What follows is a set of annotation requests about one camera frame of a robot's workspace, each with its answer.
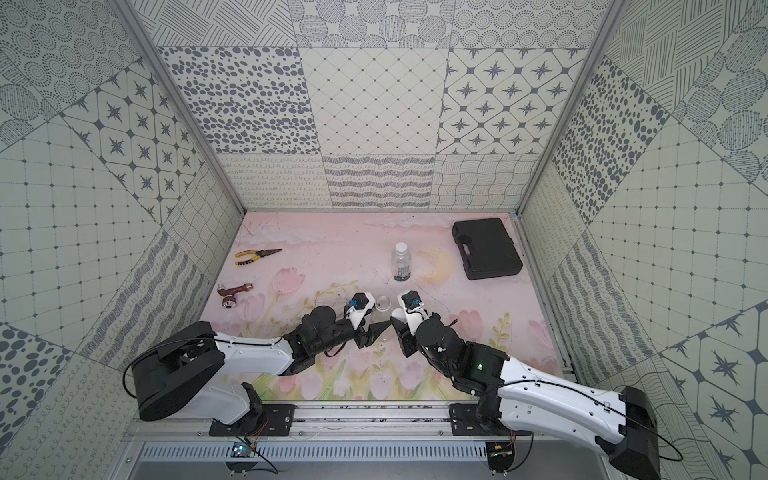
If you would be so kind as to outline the left controller board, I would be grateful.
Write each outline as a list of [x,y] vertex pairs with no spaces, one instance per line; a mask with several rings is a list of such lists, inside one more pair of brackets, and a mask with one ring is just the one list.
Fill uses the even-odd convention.
[[258,461],[254,460],[255,453],[252,448],[242,442],[235,442],[232,445],[229,457],[225,461],[225,466],[231,473],[244,474],[253,470]]

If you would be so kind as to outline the tall clear plastic bottle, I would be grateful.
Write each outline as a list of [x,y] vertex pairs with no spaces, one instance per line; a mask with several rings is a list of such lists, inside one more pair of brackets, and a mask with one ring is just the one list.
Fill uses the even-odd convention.
[[379,312],[389,312],[392,308],[392,302],[387,295],[380,295],[375,298],[375,308]]

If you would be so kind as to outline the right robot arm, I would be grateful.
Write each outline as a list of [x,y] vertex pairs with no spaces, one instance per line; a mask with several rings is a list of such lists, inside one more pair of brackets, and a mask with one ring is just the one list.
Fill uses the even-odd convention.
[[657,420],[642,390],[600,390],[552,376],[461,339],[437,314],[409,322],[396,309],[390,321],[405,356],[420,353],[456,390],[477,398],[476,421],[491,434],[544,433],[604,455],[635,479],[660,478]]

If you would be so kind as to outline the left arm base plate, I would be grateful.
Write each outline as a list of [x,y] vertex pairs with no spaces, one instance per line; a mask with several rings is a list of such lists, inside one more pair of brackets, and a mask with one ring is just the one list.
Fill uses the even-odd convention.
[[214,419],[211,437],[288,437],[293,424],[294,404],[264,404],[247,412],[232,425]]

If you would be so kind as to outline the right controller board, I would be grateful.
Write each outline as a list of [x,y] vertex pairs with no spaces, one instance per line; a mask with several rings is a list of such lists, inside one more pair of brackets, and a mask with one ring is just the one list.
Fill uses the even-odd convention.
[[488,468],[493,474],[505,474],[512,469],[516,457],[513,443],[486,442],[485,447]]

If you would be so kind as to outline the black plastic tool case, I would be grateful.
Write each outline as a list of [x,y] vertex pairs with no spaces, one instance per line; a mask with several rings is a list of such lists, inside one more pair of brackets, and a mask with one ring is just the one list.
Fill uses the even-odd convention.
[[457,221],[452,237],[469,280],[518,275],[523,262],[500,218]]

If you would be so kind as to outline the yellow handled pliers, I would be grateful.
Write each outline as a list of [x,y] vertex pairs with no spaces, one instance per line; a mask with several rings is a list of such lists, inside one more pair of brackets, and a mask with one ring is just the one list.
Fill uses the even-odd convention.
[[260,259],[274,255],[281,252],[280,248],[277,249],[259,249],[259,250],[243,250],[235,254],[235,265],[244,266],[252,264]]

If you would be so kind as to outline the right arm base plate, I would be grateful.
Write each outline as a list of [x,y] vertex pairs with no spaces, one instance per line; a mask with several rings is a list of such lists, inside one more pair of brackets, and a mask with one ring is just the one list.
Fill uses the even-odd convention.
[[498,407],[478,403],[452,403],[448,406],[454,436],[509,437],[511,430],[501,423]]

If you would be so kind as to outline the controller board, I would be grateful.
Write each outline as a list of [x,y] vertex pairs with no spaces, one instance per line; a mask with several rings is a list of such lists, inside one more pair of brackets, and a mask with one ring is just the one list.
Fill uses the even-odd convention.
[[258,461],[254,460],[255,453],[252,448],[242,442],[235,442],[232,445],[229,457],[225,461],[225,466],[231,473],[244,474],[253,470]]
[[485,447],[488,468],[493,474],[505,474],[512,469],[516,457],[513,443],[486,442]]

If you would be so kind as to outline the short clear plastic bottle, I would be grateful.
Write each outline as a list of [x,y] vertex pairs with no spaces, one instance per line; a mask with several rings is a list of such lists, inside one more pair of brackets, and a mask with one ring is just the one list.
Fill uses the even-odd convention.
[[392,252],[392,271],[395,281],[404,282],[411,277],[411,251],[405,242],[398,242]]

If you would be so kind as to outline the aluminium mounting rail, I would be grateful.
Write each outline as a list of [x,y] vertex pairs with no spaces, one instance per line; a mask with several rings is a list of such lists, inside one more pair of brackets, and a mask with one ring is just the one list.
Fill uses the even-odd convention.
[[[288,437],[249,437],[265,440],[437,440],[492,439],[501,436],[454,436],[449,401],[419,402],[295,402],[296,411]],[[501,423],[521,436],[533,432],[546,440],[567,440],[591,446],[600,437],[617,441],[618,427],[600,421],[599,409],[581,422],[567,420],[530,404],[504,400]]]

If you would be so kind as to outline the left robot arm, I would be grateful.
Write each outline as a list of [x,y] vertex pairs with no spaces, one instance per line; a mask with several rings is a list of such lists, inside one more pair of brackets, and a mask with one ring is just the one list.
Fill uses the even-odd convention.
[[371,304],[345,307],[343,319],[329,306],[314,308],[291,332],[273,339],[235,337],[199,321],[132,360],[134,398],[143,421],[165,419],[179,412],[209,417],[233,426],[251,421],[260,398],[249,384],[223,385],[223,376],[241,373],[295,376],[312,367],[318,356],[354,343],[372,346],[390,327],[366,324]]

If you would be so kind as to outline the floral pink table mat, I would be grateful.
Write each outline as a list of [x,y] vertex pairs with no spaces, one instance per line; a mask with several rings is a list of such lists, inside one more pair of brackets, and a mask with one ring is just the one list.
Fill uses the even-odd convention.
[[[387,295],[389,312],[371,313],[385,321],[399,294],[419,293],[426,308],[458,335],[489,345],[552,375],[568,369],[535,291],[532,276],[469,280],[452,237],[457,213],[250,213],[225,256],[214,286],[252,283],[225,309],[211,292],[202,319],[220,332],[272,338],[293,330],[313,308],[341,311],[357,292]],[[395,281],[392,252],[405,242],[411,277]],[[244,266],[243,250],[281,252]],[[393,330],[371,346],[348,344],[320,355],[306,371],[289,377],[241,373],[223,376],[223,385],[253,385],[264,400],[278,402],[457,400],[460,393],[420,355],[406,358]]]

